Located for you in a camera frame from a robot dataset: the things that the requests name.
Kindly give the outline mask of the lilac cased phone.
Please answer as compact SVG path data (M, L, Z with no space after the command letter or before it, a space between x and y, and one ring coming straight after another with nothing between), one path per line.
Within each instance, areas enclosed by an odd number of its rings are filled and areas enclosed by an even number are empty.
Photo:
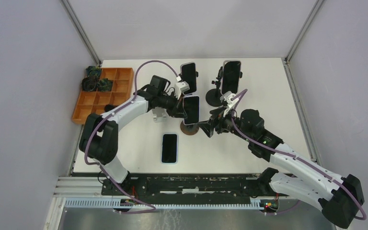
M186 114L186 118L184 118L185 125L193 125L199 122L199 106L199 96L192 95L183 99L183 107Z

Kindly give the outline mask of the silver white phone stand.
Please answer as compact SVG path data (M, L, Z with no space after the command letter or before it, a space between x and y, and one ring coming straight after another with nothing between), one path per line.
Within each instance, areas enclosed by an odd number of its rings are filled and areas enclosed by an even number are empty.
M152 109L151 111L152 111L153 121L155 123L167 121L167 112L164 108L156 107Z

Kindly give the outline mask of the brown round base stand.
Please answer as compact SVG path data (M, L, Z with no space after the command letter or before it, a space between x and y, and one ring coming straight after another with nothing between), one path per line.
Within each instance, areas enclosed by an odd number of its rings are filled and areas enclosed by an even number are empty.
M180 130L188 136L192 136L195 135L198 131L199 131L199 127L197 124L192 124L192 125L186 125L184 124L184 122L182 121L180 123Z

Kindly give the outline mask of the light blue cased phone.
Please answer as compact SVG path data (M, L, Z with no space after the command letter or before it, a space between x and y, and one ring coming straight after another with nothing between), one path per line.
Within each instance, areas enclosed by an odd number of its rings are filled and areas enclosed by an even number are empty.
M173 133L163 134L161 145L161 162L174 164L178 160L178 135Z

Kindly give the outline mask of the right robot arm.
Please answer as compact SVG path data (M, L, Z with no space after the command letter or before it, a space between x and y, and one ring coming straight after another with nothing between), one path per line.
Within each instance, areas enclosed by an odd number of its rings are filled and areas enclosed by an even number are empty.
M332 224L347 229L354 219L366 220L361 181L352 174L343 177L327 170L293 150L281 138L265 129L257 110L246 109L240 117L224 107L210 111L198 126L208 137L231 133L248 141L251 153L268 163L286 169L292 176L267 168L258 178L258 191L296 198L318 209Z

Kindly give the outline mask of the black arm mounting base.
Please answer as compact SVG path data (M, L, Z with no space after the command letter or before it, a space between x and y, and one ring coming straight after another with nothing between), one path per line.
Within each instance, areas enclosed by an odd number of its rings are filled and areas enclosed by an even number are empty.
M240 205L276 193L260 174L130 173L122 189L152 205Z

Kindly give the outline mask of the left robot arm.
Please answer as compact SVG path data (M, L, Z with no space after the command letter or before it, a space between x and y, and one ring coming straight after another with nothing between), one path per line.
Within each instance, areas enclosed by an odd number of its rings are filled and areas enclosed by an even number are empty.
M128 101L101 115L92 113L86 119L79 150L84 152L87 165L98 165L114 181L113 189L119 195L126 195L131 190L131 182L126 179L129 171L117 156L121 129L155 108L164 109L172 117L184 117L183 96L190 86L179 81L173 92L167 93L167 83L167 79L154 75L150 83L135 91Z

